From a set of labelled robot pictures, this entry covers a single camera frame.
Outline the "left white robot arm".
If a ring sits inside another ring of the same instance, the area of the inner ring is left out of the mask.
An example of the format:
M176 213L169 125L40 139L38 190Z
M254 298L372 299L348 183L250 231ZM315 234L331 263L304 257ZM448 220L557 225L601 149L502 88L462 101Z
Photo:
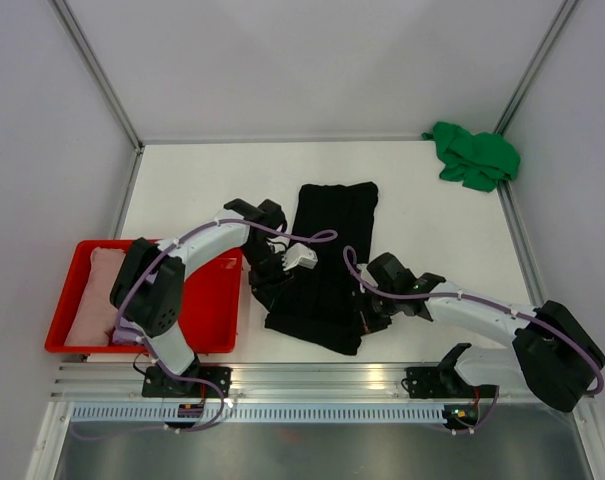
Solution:
M200 384L198 358L178 325L184 285L218 256L238 248L250 266L249 283L266 307L293 279L285 254L269 245L283 236L287 220L281 206L234 199L213 220L175 238L138 238L125 254L109 295L117 309L115 333L145 346L177 395L188 396Z

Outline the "black t shirt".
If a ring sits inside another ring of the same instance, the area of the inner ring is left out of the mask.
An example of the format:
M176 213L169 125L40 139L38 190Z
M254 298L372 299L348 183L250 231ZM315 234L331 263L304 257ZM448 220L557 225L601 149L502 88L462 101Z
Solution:
M369 260L377 203L373 182L301 187L292 233L309 237L334 230L338 237L312 247L318 263L312 270L294 270L292 282L269 309L266 328L342 355L357 354L365 327L355 313L356 281L343 249L351 246L359 260Z

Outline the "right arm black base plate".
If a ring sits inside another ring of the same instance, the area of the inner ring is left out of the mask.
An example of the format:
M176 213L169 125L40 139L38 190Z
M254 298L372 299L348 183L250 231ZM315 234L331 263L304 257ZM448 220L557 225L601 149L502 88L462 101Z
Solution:
M401 381L404 390L412 399L481 399L493 398L497 387L493 385L473 386L451 367L418 365L407 367Z

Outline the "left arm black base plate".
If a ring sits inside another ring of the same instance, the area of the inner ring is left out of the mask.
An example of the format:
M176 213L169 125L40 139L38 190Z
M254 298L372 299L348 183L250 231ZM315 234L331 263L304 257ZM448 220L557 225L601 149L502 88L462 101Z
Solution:
M231 386L232 369L222 366L199 366L189 370L195 381L176 380L160 367L151 366L145 371L141 395L143 398L219 398L215 385L224 396Z

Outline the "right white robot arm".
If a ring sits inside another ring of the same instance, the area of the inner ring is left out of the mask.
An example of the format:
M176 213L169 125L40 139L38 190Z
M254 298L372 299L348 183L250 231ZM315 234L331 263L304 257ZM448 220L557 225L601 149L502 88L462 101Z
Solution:
M364 278L355 251L347 247L343 257L358 284L357 311L364 321L388 325L393 316L403 314L463 329L494 344L488 348L461 342L426 374L409 369L411 397L516 393L569 413L583 397L602 392L605 355L563 304L502 302L430 272L415 276L391 253L372 260Z

